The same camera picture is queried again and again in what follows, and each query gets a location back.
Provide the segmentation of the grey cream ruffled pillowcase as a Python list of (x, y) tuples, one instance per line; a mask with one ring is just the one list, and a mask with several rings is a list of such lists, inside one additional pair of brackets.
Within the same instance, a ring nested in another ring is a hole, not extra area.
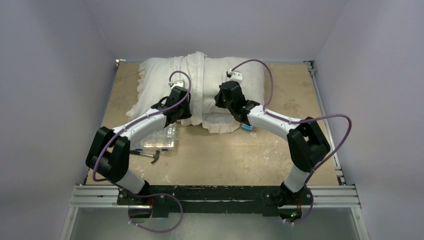
[(200, 125), (213, 134), (232, 133), (240, 123), (227, 109), (215, 105), (215, 96), (219, 86), (227, 81), (229, 68), (224, 59), (209, 58), (200, 51), (186, 56), (150, 58), (138, 67), (137, 102), (126, 115), (130, 120), (143, 115), (179, 86), (190, 90), (191, 117), (181, 120), (181, 125)]

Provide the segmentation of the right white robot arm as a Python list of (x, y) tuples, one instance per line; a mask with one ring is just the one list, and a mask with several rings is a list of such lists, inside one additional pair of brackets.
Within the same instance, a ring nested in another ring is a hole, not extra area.
[(232, 80), (219, 86), (215, 105), (227, 109), (237, 122), (266, 130), (287, 142), (293, 167), (280, 186), (280, 196), (288, 204), (298, 200), (313, 168), (331, 150), (319, 124), (310, 117), (303, 122), (267, 112), (260, 103), (247, 100), (240, 84)]

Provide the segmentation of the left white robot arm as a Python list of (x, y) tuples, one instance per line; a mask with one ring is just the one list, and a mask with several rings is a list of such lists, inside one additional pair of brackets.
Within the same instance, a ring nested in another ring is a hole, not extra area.
[(150, 134), (191, 117), (190, 92), (181, 86), (171, 89), (142, 116), (115, 128), (99, 128), (87, 154), (85, 164), (94, 174), (100, 174), (129, 191), (138, 205), (149, 199), (149, 183), (130, 170), (130, 151)]

